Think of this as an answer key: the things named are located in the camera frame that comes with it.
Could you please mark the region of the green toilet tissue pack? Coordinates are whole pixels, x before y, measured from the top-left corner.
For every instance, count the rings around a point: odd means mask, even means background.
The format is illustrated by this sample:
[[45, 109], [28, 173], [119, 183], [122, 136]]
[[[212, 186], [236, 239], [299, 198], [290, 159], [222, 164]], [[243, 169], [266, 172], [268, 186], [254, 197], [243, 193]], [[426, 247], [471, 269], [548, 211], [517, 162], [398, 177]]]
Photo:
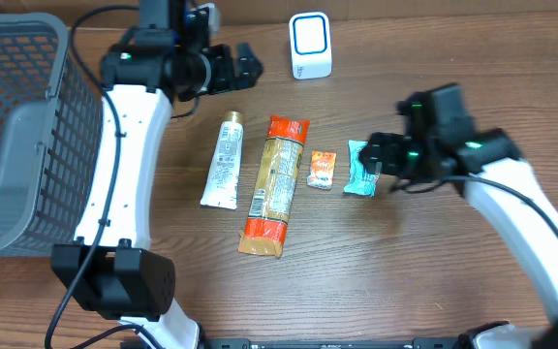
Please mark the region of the green toilet tissue pack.
[[348, 182], [343, 192], [365, 197], [374, 197], [379, 176], [365, 170], [358, 156], [367, 145], [366, 141], [348, 140], [350, 168]]

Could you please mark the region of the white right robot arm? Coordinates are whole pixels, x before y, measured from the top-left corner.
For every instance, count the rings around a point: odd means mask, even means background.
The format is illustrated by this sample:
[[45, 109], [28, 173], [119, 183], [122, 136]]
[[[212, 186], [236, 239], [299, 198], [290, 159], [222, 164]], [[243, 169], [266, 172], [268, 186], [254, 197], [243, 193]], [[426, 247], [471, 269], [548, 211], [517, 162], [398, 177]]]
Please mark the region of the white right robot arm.
[[497, 231], [532, 281], [549, 321], [542, 330], [492, 322], [462, 333], [457, 348], [558, 348], [558, 211], [512, 138], [479, 130], [462, 88], [449, 83], [397, 104], [401, 134], [370, 136], [358, 159], [392, 175], [392, 191], [421, 194], [452, 184]]

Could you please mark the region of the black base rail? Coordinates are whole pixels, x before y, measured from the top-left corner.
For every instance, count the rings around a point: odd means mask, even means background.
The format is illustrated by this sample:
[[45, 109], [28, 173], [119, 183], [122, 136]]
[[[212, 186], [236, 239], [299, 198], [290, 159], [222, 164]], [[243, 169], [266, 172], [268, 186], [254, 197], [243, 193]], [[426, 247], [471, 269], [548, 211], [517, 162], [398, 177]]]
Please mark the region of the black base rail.
[[557, 334], [494, 322], [457, 337], [416, 337], [394, 341], [252, 341], [247, 338], [208, 339], [211, 349], [546, 349], [558, 348]]

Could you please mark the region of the small orange sachet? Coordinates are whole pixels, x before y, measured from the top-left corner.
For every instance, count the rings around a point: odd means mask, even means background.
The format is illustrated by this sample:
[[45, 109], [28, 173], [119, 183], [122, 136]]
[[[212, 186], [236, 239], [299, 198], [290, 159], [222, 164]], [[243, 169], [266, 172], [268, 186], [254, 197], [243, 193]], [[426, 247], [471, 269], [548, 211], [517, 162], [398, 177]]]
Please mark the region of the small orange sachet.
[[330, 190], [333, 183], [335, 163], [335, 153], [313, 151], [310, 173], [307, 176], [307, 185], [318, 189]]

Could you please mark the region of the orange long snack packet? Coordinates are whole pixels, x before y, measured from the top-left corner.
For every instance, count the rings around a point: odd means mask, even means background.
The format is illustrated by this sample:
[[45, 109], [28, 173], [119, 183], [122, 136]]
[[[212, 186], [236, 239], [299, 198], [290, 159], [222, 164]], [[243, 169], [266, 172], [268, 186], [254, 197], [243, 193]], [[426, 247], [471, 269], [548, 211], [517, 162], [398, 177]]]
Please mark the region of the orange long snack packet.
[[238, 251], [281, 257], [310, 122], [273, 115]]

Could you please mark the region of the grey plastic mesh basket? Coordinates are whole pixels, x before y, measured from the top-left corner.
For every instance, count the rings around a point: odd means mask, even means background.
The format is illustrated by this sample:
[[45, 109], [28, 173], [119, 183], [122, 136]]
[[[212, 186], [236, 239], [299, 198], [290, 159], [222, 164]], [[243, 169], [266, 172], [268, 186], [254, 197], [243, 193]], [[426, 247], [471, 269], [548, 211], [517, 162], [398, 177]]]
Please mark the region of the grey plastic mesh basket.
[[0, 256], [47, 256], [73, 239], [102, 111], [59, 18], [0, 15]]

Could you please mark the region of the white barcode scanner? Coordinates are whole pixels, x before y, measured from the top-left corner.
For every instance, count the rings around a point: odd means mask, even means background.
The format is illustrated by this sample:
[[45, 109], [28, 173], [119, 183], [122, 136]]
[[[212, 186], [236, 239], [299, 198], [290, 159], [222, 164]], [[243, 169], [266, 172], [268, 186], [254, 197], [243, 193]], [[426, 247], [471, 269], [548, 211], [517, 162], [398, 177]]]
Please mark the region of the white barcode scanner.
[[299, 13], [290, 18], [288, 27], [294, 78], [328, 77], [332, 72], [332, 45], [327, 15]]

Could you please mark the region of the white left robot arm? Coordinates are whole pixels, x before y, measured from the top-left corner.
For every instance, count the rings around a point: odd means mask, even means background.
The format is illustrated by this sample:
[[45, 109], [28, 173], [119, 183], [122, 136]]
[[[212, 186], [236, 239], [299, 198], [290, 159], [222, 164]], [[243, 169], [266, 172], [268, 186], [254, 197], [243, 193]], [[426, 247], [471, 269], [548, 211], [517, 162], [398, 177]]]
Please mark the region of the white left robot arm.
[[103, 103], [102, 136], [86, 207], [51, 267], [76, 301], [131, 330], [146, 348], [200, 349], [202, 327], [175, 300], [173, 261], [150, 249], [158, 152], [177, 102], [253, 87], [264, 67], [246, 43], [212, 45], [211, 3], [141, 1], [129, 28], [91, 76]]

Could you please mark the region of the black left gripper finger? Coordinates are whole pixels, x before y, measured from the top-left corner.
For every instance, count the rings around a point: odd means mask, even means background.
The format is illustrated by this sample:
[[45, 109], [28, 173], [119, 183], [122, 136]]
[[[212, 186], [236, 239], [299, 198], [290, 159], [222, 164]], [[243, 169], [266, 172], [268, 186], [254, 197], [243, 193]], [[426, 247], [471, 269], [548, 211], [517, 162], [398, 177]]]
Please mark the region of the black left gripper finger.
[[234, 88], [236, 90], [253, 88], [256, 85], [259, 77], [260, 74], [258, 72], [242, 72], [234, 78]]
[[255, 55], [248, 43], [239, 43], [236, 46], [237, 64], [240, 74], [262, 74], [264, 65]]

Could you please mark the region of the white tube with gold cap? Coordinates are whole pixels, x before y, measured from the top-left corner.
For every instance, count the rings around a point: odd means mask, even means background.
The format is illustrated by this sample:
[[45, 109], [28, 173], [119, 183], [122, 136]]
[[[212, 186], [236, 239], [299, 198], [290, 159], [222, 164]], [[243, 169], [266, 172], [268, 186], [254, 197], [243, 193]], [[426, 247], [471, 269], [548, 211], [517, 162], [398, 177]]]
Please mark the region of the white tube with gold cap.
[[243, 124], [240, 112], [225, 113], [200, 201], [202, 206], [237, 209]]

